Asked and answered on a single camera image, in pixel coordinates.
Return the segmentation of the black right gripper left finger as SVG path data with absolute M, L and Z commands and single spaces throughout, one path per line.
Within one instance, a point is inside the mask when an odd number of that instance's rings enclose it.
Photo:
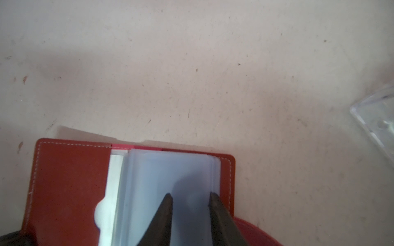
M 169 246 L 172 215 L 173 198 L 167 193 L 137 246 Z

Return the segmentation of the red leather card holder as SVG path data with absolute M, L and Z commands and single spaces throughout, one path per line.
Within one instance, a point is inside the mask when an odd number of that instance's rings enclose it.
M 213 192 L 249 246 L 278 245 L 234 216 L 235 167 L 229 154 L 41 138 L 20 233 L 34 246 L 137 246 L 169 193 L 170 246 L 213 246 Z

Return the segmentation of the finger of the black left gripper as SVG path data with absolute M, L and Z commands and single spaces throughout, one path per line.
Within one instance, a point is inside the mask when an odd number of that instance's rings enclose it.
M 21 235 L 20 231 L 1 236 L 1 246 L 34 246 L 29 235 Z

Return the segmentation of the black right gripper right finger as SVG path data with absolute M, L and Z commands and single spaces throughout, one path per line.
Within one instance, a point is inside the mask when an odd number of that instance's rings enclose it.
M 211 192 L 209 197 L 211 238 L 213 246 L 248 246 L 246 239 L 225 208 L 218 194 Z

